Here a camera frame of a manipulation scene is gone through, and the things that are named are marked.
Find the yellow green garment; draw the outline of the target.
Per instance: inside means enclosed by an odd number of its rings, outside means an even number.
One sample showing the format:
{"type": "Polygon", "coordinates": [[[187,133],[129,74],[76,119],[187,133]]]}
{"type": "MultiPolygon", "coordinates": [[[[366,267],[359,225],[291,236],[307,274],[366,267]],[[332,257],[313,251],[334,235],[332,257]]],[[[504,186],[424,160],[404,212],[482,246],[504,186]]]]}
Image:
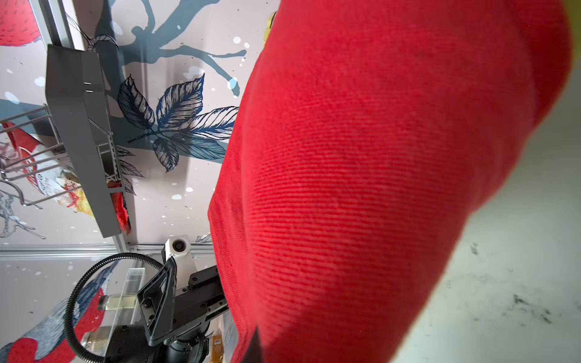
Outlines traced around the yellow green garment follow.
{"type": "Polygon", "coordinates": [[[269,34],[272,31],[272,27],[273,27],[273,24],[274,24],[276,15],[277,15],[277,12],[276,11],[274,11],[273,13],[271,13],[271,15],[269,15],[269,19],[267,21],[266,29],[265,29],[264,35],[263,35],[263,41],[264,42],[266,42],[267,39],[269,38],[269,34]]]}

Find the red garment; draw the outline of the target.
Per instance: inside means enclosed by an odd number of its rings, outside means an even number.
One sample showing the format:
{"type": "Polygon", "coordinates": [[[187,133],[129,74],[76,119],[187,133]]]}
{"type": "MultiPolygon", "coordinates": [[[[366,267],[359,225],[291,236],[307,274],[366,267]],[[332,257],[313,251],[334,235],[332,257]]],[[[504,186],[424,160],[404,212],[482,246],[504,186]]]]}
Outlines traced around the red garment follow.
{"type": "Polygon", "coordinates": [[[578,1],[282,1],[208,213],[233,361],[390,361],[579,23],[578,1]]]}

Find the Chuba cassava chips bag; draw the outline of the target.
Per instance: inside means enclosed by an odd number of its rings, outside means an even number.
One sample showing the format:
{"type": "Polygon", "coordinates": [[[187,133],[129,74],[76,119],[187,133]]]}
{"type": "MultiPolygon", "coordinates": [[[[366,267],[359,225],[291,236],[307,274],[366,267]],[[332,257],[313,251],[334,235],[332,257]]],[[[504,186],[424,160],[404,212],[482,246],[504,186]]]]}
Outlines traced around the Chuba cassava chips bag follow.
{"type": "Polygon", "coordinates": [[[64,146],[59,142],[47,146],[13,122],[2,122],[1,237],[22,230],[44,240],[17,215],[15,205],[40,210],[49,201],[95,219],[64,146]]]}

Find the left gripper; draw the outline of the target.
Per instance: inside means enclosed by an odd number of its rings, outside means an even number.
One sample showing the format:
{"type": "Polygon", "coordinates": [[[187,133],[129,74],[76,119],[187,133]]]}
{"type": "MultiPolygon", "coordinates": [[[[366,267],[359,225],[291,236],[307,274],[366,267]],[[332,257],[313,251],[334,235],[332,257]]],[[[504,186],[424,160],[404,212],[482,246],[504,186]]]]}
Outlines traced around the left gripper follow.
{"type": "Polygon", "coordinates": [[[106,362],[202,362],[210,351],[210,323],[228,310],[216,266],[195,272],[177,287],[177,264],[169,258],[137,295],[135,325],[117,328],[106,362]]]}

